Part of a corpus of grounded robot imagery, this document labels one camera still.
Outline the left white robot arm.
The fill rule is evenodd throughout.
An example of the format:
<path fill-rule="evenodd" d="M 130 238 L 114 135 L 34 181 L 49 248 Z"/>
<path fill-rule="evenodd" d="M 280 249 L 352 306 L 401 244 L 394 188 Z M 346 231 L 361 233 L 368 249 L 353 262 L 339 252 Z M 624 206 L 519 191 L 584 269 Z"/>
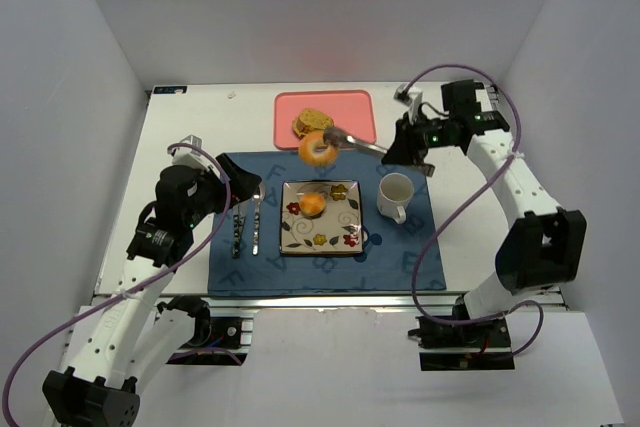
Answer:
<path fill-rule="evenodd" d="M 140 212 L 127 260 L 110 304 L 63 371 L 52 370 L 42 391 L 64 426 L 130 426 L 146 383 L 180 347 L 205 345 L 207 303 L 196 296 L 159 297 L 192 249 L 207 216 L 248 201 L 261 178 L 226 154 L 213 163 L 175 150 L 155 198 Z"/>

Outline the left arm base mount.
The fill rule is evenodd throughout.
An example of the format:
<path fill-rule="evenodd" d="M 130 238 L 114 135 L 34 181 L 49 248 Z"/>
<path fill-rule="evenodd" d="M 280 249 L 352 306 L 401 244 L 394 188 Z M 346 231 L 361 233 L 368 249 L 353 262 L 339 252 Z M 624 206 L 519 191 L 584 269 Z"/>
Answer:
<path fill-rule="evenodd" d="M 247 358 L 253 320 L 236 314 L 212 313 L 205 316 L 205 300 L 179 296 L 156 306 L 154 321 L 166 311 L 180 309 L 189 314 L 192 337 L 167 361 L 168 365 L 240 366 Z"/>

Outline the ring bagel bread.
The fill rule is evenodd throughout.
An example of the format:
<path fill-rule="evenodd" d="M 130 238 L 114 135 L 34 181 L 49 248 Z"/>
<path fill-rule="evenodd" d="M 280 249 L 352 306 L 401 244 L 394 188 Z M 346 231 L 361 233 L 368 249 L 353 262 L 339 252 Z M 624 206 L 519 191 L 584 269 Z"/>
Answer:
<path fill-rule="evenodd" d="M 337 160 L 339 149 L 325 142 L 323 131 L 316 130 L 301 140 L 298 155 L 309 165 L 326 166 Z"/>

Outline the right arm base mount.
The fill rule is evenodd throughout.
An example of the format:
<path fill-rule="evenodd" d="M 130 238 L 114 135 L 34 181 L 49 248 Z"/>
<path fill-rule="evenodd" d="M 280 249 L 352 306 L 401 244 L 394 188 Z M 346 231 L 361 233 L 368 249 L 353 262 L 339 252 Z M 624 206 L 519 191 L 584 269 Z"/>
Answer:
<path fill-rule="evenodd" d="M 505 320 L 468 326 L 442 325 L 417 317 L 407 337 L 418 343 L 425 372 L 507 371 L 515 369 Z"/>

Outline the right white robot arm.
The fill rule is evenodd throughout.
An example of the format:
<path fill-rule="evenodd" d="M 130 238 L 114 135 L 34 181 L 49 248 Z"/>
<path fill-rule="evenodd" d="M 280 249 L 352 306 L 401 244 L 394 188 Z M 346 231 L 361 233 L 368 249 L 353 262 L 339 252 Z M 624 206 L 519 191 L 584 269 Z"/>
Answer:
<path fill-rule="evenodd" d="M 382 161 L 433 169 L 424 159 L 436 148 L 457 147 L 479 169 L 502 208 L 509 231 L 495 256 L 495 270 L 460 301 L 457 318 L 487 319 L 510 311 L 534 291 L 577 276 L 587 222 L 567 210 L 535 177 L 516 147 L 516 131 L 497 110 L 481 107 L 474 80 L 442 85 L 444 115 L 428 118 L 421 90 L 401 85 L 395 100 L 407 107 Z"/>

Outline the metal serving tongs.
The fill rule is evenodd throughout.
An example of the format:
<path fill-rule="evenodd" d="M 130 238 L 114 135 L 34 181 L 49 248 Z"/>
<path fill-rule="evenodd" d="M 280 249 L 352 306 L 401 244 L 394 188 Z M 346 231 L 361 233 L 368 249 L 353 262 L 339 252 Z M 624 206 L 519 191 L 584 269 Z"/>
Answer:
<path fill-rule="evenodd" d="M 435 166 L 433 164 L 392 160 L 388 156 L 388 150 L 386 148 L 354 137 L 339 127 L 328 127 L 325 129 L 323 133 L 323 141 L 325 144 L 337 149 L 355 149 L 359 153 L 373 156 L 383 165 L 404 166 L 420 172 L 425 177 L 432 177 L 435 173 Z"/>

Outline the small round bread roll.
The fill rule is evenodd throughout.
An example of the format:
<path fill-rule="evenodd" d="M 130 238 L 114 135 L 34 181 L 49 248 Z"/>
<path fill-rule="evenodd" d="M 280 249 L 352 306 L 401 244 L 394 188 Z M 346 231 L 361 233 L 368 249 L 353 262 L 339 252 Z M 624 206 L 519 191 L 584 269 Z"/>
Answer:
<path fill-rule="evenodd" d="M 326 208 L 326 196 L 319 192 L 303 193 L 299 196 L 299 207 L 304 216 L 318 217 Z"/>

